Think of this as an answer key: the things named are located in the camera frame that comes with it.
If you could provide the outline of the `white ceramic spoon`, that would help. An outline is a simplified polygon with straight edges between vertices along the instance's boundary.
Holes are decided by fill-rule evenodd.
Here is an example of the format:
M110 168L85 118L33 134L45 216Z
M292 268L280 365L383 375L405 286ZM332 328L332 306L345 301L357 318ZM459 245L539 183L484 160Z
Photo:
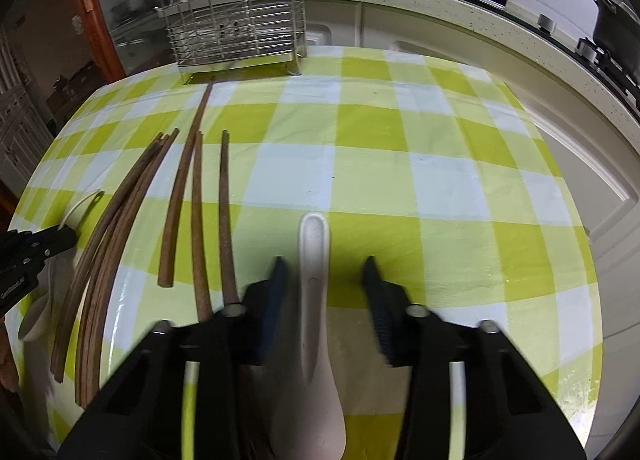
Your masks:
M272 384L272 446L279 459L339 459L346 430L326 332L330 229L322 213L300 219L297 256Z

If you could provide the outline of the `green checkered tablecloth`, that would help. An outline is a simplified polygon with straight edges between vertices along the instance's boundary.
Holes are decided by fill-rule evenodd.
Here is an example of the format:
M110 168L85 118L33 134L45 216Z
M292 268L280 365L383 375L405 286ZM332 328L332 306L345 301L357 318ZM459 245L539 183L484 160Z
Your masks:
M486 70L341 46L309 50L297 76L267 68L183 82L167 65L104 87L30 178L12 227L69 220L88 237L158 133L203 134L209 292L218 272L218 159L230 136L236 278L297 261L302 216L331 231L328 336L345 457L389 459L407 373L387 367L360 288L364 260L447 321L492 319L534 367L577 436L591 430L602 368L597 275L574 199L525 108Z

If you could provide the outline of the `gas stove top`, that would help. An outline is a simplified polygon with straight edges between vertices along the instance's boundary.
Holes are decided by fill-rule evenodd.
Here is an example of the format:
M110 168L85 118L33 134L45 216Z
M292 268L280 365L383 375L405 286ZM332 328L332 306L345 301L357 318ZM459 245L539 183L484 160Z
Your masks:
M556 24L552 18L539 14L536 24L542 38L564 51L596 77L628 107L631 116L639 120L639 81L636 77L628 74L610 53L588 38L579 38L574 46L563 43L555 35Z

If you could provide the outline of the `black cooking pot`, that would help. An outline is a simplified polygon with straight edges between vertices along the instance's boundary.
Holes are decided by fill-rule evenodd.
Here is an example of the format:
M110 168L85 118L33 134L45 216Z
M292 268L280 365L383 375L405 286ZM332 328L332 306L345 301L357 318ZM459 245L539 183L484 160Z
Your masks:
M598 7L593 41L629 75L639 75L639 22L621 4L592 0Z

